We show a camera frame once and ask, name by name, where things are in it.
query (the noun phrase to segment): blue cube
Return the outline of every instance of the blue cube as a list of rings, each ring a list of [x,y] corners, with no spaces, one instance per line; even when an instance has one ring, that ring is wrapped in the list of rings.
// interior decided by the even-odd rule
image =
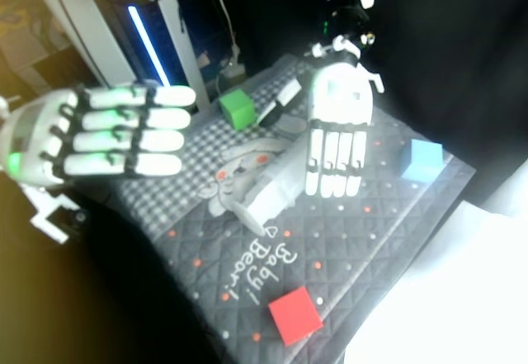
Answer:
[[[418,182],[433,182],[444,168],[441,144],[412,139],[403,150],[402,178]]]

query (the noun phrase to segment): red cube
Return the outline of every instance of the red cube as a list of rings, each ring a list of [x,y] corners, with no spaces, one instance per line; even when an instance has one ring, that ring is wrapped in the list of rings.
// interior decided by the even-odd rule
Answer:
[[[304,286],[274,300],[268,306],[286,346],[307,337],[323,326],[323,321]]]

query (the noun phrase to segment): blue light strip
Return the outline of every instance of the blue light strip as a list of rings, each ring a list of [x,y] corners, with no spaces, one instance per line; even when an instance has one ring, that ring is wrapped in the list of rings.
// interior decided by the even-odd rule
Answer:
[[[136,7],[129,7],[129,14],[130,14],[130,17],[132,17],[132,21],[135,24],[135,28],[138,31],[139,36],[141,37],[141,40],[143,41],[143,44],[145,45],[145,48],[147,49],[148,55],[150,56],[150,59],[152,60],[152,64],[154,64],[154,67],[156,68],[156,71],[158,72],[159,78],[162,80],[163,86],[171,86],[170,82],[168,81],[167,75],[165,74],[165,71],[163,70],[162,64],[159,61],[158,55],[156,54],[156,50],[152,46],[152,42],[150,41],[149,34],[147,34],[147,31],[145,30],[145,26],[143,25],[143,22],[141,21],[141,17],[139,17],[139,13]]]

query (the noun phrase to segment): gray quilted mat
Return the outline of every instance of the gray quilted mat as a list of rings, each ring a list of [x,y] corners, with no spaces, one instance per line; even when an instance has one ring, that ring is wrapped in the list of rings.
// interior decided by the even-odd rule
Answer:
[[[261,108],[299,68],[285,58],[244,89]],[[294,114],[302,116],[303,107]],[[445,169],[431,185],[398,178],[402,147],[422,137],[378,109],[373,122],[358,197],[301,196],[266,224],[265,237],[222,207],[229,207],[225,193],[247,189],[265,167],[252,159],[265,154],[270,161],[280,152],[248,143],[287,139],[278,130],[235,133],[219,116],[207,119],[190,133],[183,174],[121,183],[130,214],[236,362],[335,362],[473,175],[445,153]],[[233,157],[245,162],[241,177]],[[324,327],[285,347],[267,305],[299,286],[307,287]]]

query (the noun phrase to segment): green block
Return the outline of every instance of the green block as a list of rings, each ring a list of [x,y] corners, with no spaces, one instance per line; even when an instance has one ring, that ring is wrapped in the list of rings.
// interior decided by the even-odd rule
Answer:
[[[257,120],[253,100],[241,89],[220,98],[225,118],[235,130],[252,125]]]

